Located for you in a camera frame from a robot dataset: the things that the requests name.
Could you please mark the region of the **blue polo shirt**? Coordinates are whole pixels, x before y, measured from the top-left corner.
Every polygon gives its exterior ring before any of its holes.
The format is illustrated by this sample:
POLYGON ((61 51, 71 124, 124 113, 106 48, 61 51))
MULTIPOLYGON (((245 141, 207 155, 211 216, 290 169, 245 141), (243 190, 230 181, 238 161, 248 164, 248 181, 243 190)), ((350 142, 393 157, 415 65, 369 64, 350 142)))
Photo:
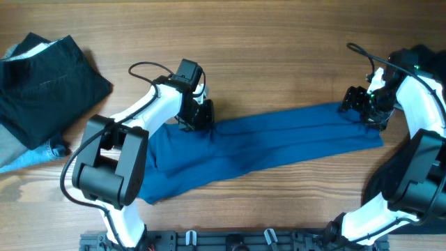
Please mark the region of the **blue polo shirt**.
POLYGON ((383 145, 379 131, 339 103, 220 121, 184 132, 162 125, 149 139, 139 198, 148 204, 252 171, 383 145))

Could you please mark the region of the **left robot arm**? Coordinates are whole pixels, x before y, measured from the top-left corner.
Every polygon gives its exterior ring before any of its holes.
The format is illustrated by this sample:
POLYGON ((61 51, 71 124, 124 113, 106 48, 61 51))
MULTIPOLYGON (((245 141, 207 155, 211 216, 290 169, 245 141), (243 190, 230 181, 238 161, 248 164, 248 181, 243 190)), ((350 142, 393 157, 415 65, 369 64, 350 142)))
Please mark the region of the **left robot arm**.
POLYGON ((198 63, 183 59, 176 72, 149 84, 149 92, 125 111, 111 117, 95 115, 86 124, 81 145, 67 162, 74 167, 72 185, 84 201, 68 194, 67 172, 61 173, 66 198, 98 209, 107 228, 81 235, 80 250, 150 250, 135 201, 144 179, 149 137, 171 118, 186 132, 213 124, 213 102, 207 98, 206 74, 198 63))

